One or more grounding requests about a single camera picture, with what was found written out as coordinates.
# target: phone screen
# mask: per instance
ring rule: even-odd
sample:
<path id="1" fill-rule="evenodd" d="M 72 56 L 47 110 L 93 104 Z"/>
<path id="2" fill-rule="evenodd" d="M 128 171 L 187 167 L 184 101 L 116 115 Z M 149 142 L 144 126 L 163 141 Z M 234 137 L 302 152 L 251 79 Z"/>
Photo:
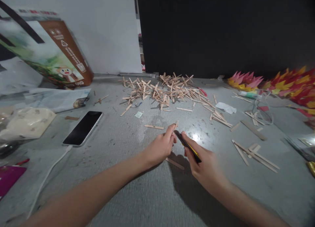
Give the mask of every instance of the phone screen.
<path id="1" fill-rule="evenodd" d="M 63 144 L 79 146 L 89 135 L 102 112 L 89 111 L 63 141 Z"/>

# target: yellow knife handle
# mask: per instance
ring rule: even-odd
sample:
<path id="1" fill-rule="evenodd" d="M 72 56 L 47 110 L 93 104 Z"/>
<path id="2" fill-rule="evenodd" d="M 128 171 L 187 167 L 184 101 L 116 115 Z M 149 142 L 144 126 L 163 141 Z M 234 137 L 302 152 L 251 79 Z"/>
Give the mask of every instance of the yellow knife handle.
<path id="1" fill-rule="evenodd" d="M 314 161 L 309 161 L 306 163 L 307 167 L 309 168 L 309 171 L 312 173 L 312 175 L 315 178 L 315 162 Z"/>

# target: wire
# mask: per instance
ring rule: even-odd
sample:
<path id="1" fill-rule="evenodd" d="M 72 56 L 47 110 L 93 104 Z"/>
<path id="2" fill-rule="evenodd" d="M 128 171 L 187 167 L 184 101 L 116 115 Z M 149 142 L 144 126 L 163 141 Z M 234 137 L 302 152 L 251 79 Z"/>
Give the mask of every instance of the wire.
<path id="1" fill-rule="evenodd" d="M 42 190 L 42 188 L 43 188 L 43 186 L 44 186 L 44 183 L 45 183 L 46 179 L 48 178 L 50 172 L 52 171 L 52 169 L 54 168 L 54 166 L 55 166 L 58 162 L 60 162 L 60 161 L 62 160 L 62 158 L 64 158 L 64 156 L 71 150 L 71 148 L 72 148 L 72 145 L 67 146 L 66 152 L 65 152 L 65 153 L 51 166 L 51 168 L 48 170 L 46 177 L 44 178 L 43 182 L 42 182 L 41 185 L 39 186 L 39 189 L 38 189 L 37 194 L 36 194 L 36 196 L 35 196 L 34 202 L 33 202 L 33 204 L 32 204 L 32 207 L 31 207 L 30 212 L 29 212 L 29 214 L 28 214 L 28 216 L 27 216 L 26 219 L 28 219 L 28 218 L 31 216 L 31 214 L 32 214 L 32 212 L 33 212 L 33 209 L 34 209 L 34 207 L 35 207 L 35 204 L 36 204 L 36 202 L 37 202 L 38 196 L 39 196 L 39 194 L 40 194 L 40 191 Z"/>
<path id="2" fill-rule="evenodd" d="M 267 91 L 267 90 L 263 90 L 263 89 L 258 89 L 258 90 L 260 90 L 260 91 L 266 91 L 266 92 L 268 93 L 268 94 L 265 96 L 264 99 L 265 99 L 265 104 L 267 104 L 268 108 L 270 108 L 269 103 L 268 103 L 268 101 L 267 101 L 267 98 L 270 96 L 271 91 Z M 252 113 L 255 114 L 256 112 L 254 112 L 254 111 L 255 111 L 255 109 L 256 109 L 256 111 L 259 113 L 261 119 L 262 119 L 267 125 L 272 125 L 273 122 L 274 122 L 274 118 L 273 118 L 272 113 L 268 114 L 267 112 L 264 112 L 264 113 L 270 118 L 270 120 L 271 120 L 271 123 L 269 123 L 268 121 L 265 120 L 265 118 L 264 118 L 263 115 L 261 114 L 261 111 L 257 109 L 259 103 L 263 103 L 263 102 L 261 101 L 261 99 L 260 99 L 259 97 L 257 97 L 256 100 L 254 101 L 254 104 L 253 104 Z"/>
<path id="3" fill-rule="evenodd" d="M 264 97 L 265 102 L 262 102 L 260 98 L 256 98 L 256 100 L 254 101 L 252 113 L 254 114 L 254 111 L 255 111 L 255 109 L 256 109 L 256 111 L 258 111 L 258 113 L 259 113 L 261 119 L 262 119 L 267 125 L 272 125 L 272 124 L 274 123 L 274 117 L 273 117 L 272 113 L 269 114 L 269 113 L 267 113 L 267 112 L 264 112 L 264 114 L 266 114 L 266 115 L 270 118 L 270 120 L 271 120 L 271 123 L 269 123 L 268 121 L 266 121 L 266 120 L 264 119 L 263 115 L 261 114 L 261 111 L 257 109 L 259 103 L 264 103 L 264 104 L 266 104 L 266 105 L 268 106 L 268 108 L 270 108 L 270 107 L 290 107 L 290 105 L 285 105 L 285 104 L 283 104 L 282 106 L 270 106 L 269 103 L 268 103 L 268 101 L 267 101 L 267 98 L 268 98 L 270 95 L 273 95 L 274 97 L 280 99 L 281 101 L 282 101 L 282 98 L 280 98 L 280 97 L 277 96 L 276 94 L 271 93 L 271 91 L 264 90 L 264 89 L 258 89 L 258 90 L 259 90 L 259 91 L 267 92 L 268 94 Z"/>

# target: glue stick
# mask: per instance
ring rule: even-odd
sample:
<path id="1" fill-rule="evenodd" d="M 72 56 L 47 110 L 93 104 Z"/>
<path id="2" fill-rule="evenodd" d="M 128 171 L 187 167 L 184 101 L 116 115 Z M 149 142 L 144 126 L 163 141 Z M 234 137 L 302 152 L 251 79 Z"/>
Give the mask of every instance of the glue stick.
<path id="1" fill-rule="evenodd" d="M 254 93 L 247 93 L 247 92 L 244 92 L 244 91 L 239 91 L 238 95 L 245 96 L 245 97 L 252 98 L 252 99 L 261 99 L 262 98 L 261 95 L 257 95 L 257 94 L 254 94 Z"/>

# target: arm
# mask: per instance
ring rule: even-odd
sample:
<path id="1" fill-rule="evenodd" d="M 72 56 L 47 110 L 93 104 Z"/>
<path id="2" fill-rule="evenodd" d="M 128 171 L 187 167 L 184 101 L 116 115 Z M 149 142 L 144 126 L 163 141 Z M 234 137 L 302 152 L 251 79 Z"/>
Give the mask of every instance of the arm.
<path id="1" fill-rule="evenodd" d="M 185 147 L 185 155 L 188 157 L 193 176 L 230 212 L 250 226 L 289 226 L 232 184 L 225 177 L 219 167 L 216 155 L 212 151 L 206 150 L 198 145 L 194 140 L 190 139 L 185 132 L 182 132 L 182 136 L 198 153 L 202 161 L 197 164 L 192 152 Z"/>
<path id="2" fill-rule="evenodd" d="M 72 188 L 21 226 L 86 226 L 124 185 L 170 155 L 174 128 L 170 125 L 143 152 Z"/>

